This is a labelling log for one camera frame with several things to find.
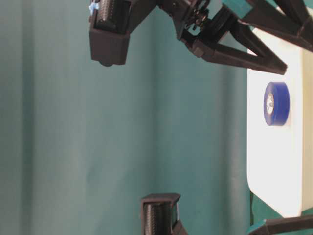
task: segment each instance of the blue tape roll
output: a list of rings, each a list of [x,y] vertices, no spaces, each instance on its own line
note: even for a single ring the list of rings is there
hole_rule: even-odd
[[[264,118],[269,126],[285,125],[290,108],[288,87],[284,82],[270,82],[264,94]]]

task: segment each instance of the teal curtain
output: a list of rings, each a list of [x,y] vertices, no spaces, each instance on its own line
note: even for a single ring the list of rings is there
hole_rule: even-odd
[[[190,54],[159,9],[105,68],[87,4],[1,4],[0,234],[137,235],[140,198],[173,191],[189,234],[244,234],[246,71]]]

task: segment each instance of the blue plastic piece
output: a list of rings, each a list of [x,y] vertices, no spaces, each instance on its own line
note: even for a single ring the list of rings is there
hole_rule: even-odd
[[[264,118],[269,126],[285,125],[289,109],[290,97],[284,82],[270,82],[264,94]]]
[[[90,11],[90,15],[92,16],[94,10],[99,10],[99,4],[92,1],[92,3],[90,4],[90,6],[88,8]]]

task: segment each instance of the gripper jaw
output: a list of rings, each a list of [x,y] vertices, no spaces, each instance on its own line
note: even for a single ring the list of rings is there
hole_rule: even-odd
[[[213,18],[209,17],[212,0],[91,1],[96,5],[90,18],[91,58],[105,66],[126,63],[131,33],[156,6],[173,19],[177,39],[207,62],[284,74],[287,65],[249,26],[313,52],[313,19],[303,0],[274,0],[282,12],[266,0],[242,0],[250,10],[240,17],[224,0]],[[200,32],[194,35],[192,28]],[[227,33],[254,55],[222,45]]]

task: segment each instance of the blue tape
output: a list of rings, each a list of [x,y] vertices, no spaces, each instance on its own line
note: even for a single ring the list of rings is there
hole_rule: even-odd
[[[284,82],[270,82],[264,94],[264,118],[269,126],[285,125],[290,108],[288,87]]]

